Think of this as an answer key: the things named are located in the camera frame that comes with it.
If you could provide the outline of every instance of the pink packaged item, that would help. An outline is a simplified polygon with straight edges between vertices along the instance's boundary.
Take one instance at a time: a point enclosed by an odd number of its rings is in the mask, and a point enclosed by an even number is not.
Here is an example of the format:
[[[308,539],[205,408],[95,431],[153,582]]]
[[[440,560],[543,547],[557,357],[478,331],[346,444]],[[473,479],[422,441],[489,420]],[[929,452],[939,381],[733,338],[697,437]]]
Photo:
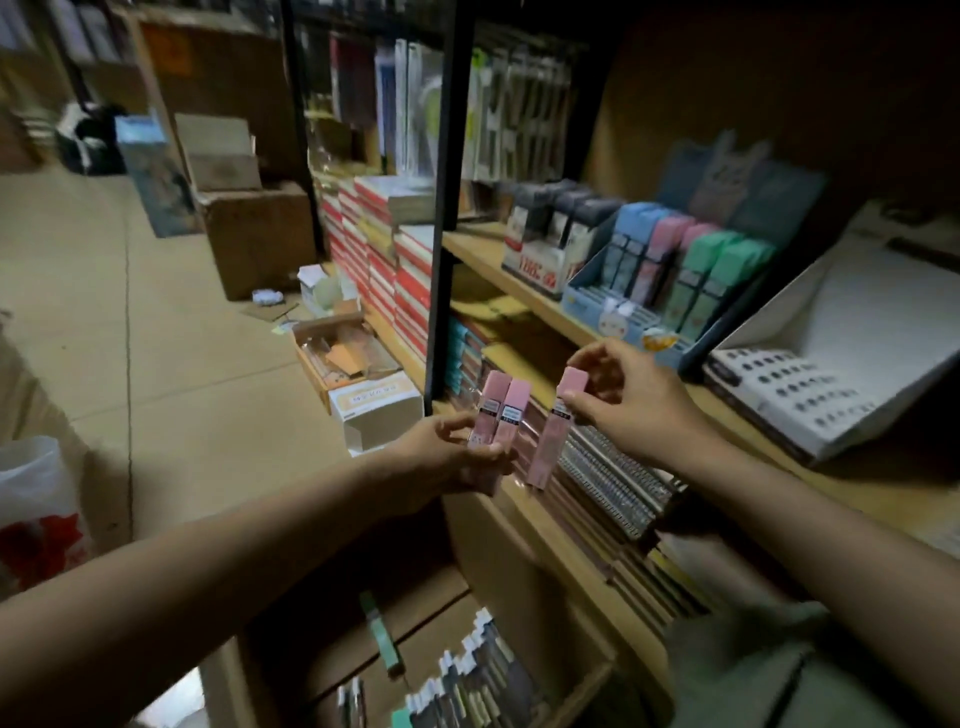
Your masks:
[[[500,443],[505,450],[513,446],[514,437],[523,422],[523,412],[527,408],[528,401],[530,401],[530,382],[523,379],[511,381],[507,396],[503,400],[503,407],[500,409],[500,416],[496,419],[496,432],[493,435],[493,442]],[[480,491],[488,496],[493,495],[498,482],[500,482],[500,473],[484,471],[477,474],[477,485]]]
[[[480,411],[477,421],[470,433],[468,447],[476,448],[479,445],[489,445],[493,442],[496,433],[496,420],[500,416],[503,401],[510,389],[513,378],[503,372],[490,372],[483,388],[483,399],[480,400]]]
[[[636,272],[630,300],[640,305],[652,303],[656,294],[662,267],[681,246],[684,233],[696,223],[686,215],[671,215],[659,220],[650,235],[650,244],[643,254],[643,262]]]
[[[537,443],[537,451],[534,453],[534,459],[527,470],[527,482],[543,490],[550,479],[554,466],[560,460],[560,454],[564,450],[566,442],[566,433],[569,432],[573,424],[570,410],[560,399],[563,392],[583,392],[587,389],[589,375],[573,367],[564,369],[564,375],[557,385],[557,398],[553,402],[553,408],[547,417],[546,424],[543,426],[543,433],[540,435],[540,441]]]

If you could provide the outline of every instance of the label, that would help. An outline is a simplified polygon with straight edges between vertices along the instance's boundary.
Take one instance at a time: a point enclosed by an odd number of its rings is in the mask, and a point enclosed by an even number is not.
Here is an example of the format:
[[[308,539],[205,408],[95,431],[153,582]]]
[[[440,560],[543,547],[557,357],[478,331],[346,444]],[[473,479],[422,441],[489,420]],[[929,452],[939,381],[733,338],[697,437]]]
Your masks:
[[[550,229],[547,231],[546,239],[551,245],[560,245],[564,240],[564,231],[566,230],[566,221],[569,218],[562,212],[554,212],[550,218]]]
[[[729,290],[729,286],[724,285],[717,279],[709,279],[704,283],[704,293],[709,293],[715,299],[721,298]]]
[[[639,240],[627,238],[627,253],[640,256],[640,254],[643,253],[643,249],[646,247],[646,244],[641,243]]]
[[[526,207],[514,206],[510,213],[510,219],[507,221],[507,237],[514,240],[522,240],[523,232],[527,228],[527,216],[530,210]]]
[[[523,244],[520,274],[550,293],[557,293],[560,290],[560,268],[563,260],[564,251],[542,240],[533,240]]]
[[[553,409],[550,410],[550,413],[557,415],[557,417],[563,417],[565,420],[572,417],[570,410],[566,408],[566,403],[559,397],[553,400]]]
[[[503,406],[503,412],[500,413],[500,422],[519,425],[522,420],[523,412],[521,410],[511,407],[509,404]]]
[[[698,285],[700,285],[702,278],[702,274],[697,273],[696,271],[691,271],[689,268],[681,268],[680,274],[677,276],[677,280],[680,283],[686,283],[692,288],[696,288]]]
[[[484,400],[483,404],[480,405],[480,412],[495,418],[500,414],[500,402],[497,400]]]

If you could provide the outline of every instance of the white plastic bag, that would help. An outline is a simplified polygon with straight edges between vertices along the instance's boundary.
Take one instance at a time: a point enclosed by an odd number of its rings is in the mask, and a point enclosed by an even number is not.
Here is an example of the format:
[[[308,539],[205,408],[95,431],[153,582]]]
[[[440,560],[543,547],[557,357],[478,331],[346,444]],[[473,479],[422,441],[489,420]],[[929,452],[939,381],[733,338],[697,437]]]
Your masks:
[[[0,447],[0,598],[90,558],[93,541],[56,439]]]

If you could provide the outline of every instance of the white box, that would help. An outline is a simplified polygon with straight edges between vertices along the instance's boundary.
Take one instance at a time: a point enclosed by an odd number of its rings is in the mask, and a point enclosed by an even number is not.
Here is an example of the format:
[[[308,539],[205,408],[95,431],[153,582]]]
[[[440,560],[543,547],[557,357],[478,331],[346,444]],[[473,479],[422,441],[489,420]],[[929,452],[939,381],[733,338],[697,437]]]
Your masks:
[[[263,189],[246,119],[193,113],[178,113],[176,118],[194,189]]]
[[[383,448],[423,419],[423,396],[403,372],[330,392],[330,414],[351,457]]]
[[[882,434],[960,354],[960,221],[870,202],[728,336],[707,385],[805,464]]]

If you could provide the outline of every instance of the open box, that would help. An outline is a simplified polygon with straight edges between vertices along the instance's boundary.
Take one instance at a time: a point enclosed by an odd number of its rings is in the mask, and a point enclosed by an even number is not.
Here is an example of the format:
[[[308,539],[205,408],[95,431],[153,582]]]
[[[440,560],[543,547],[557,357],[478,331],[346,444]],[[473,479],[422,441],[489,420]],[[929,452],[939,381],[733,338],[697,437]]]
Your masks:
[[[370,590],[405,672],[387,675],[358,595]],[[611,645],[506,517],[476,494],[445,497],[381,524],[314,571],[241,635],[257,721],[339,728],[337,686],[364,681],[368,724],[390,724],[404,695],[438,673],[486,606],[550,705],[538,728],[568,726],[611,680]],[[636,690],[639,715],[650,715]],[[640,719],[636,725],[647,724]]]
[[[960,356],[960,222],[871,202],[704,364],[803,464],[881,435]]]

